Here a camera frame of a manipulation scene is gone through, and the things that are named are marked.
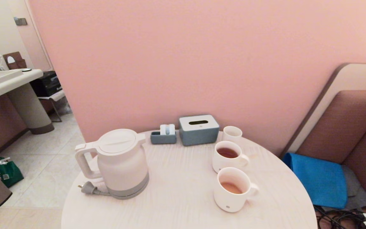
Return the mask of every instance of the power plug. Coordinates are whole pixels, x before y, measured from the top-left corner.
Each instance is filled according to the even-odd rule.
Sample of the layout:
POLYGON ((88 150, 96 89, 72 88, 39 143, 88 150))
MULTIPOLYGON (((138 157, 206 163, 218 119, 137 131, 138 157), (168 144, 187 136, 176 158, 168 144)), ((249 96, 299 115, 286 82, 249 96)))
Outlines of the power plug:
POLYGON ((85 184, 83 184, 83 186, 78 187, 81 188, 82 193, 110 196, 109 193, 98 190, 97 187, 94 186, 94 184, 90 181, 87 181, 85 184))

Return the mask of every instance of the blue cushion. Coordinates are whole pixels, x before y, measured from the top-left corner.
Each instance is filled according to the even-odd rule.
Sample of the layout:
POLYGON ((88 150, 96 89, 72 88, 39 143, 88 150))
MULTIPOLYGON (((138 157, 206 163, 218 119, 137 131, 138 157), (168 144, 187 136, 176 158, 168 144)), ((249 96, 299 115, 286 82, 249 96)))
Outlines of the blue cushion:
POLYGON ((314 205, 343 209, 347 183, 341 165, 308 156, 287 153, 283 162, 305 186, 314 205))

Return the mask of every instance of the kettle base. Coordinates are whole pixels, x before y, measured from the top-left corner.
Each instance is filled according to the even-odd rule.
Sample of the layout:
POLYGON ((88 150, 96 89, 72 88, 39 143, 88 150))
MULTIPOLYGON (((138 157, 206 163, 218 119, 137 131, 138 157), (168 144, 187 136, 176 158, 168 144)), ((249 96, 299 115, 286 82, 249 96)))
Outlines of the kettle base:
POLYGON ((107 187, 109 194, 118 200, 127 200, 136 197, 143 192, 149 183, 149 173, 146 174, 145 178, 137 186, 128 190, 112 190, 107 187))

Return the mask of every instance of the white mug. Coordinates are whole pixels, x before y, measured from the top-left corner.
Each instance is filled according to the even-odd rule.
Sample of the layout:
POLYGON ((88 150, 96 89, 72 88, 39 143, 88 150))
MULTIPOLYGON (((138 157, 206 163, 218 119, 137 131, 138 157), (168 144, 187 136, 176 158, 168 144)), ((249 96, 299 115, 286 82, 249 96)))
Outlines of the white mug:
POLYGON ((212 166, 216 173, 225 167, 244 168, 248 163, 249 158, 242 153, 241 147, 234 142, 222 141, 215 145, 212 166), (236 155, 234 155, 234 157, 227 157, 227 155, 224 156, 224 154, 221 155, 218 151, 222 148, 231 149, 235 151, 236 155))
POLYGON ((239 143, 242 138, 242 130, 235 126, 226 126, 222 130, 222 140, 239 143))
POLYGON ((214 200, 218 207, 227 212, 241 210, 245 201, 259 191, 259 187, 251 183, 243 171, 233 167, 220 170, 217 181, 214 188, 214 200))

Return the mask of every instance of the mug handle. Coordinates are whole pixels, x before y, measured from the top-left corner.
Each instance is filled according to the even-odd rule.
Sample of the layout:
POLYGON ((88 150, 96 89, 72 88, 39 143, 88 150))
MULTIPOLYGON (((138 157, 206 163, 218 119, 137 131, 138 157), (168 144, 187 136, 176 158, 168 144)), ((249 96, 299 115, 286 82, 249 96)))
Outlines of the mug handle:
POLYGON ((241 154, 240 155, 240 163, 241 163, 241 166, 246 166, 246 165, 248 165, 248 163, 249 163, 249 157, 247 156, 247 155, 245 155, 245 154, 241 154))
POLYGON ((250 200, 251 197, 253 197, 253 196, 255 196, 256 194, 259 193, 258 185, 254 184, 254 183, 251 183, 250 186, 251 186, 251 188, 249 190, 247 200, 250 200))

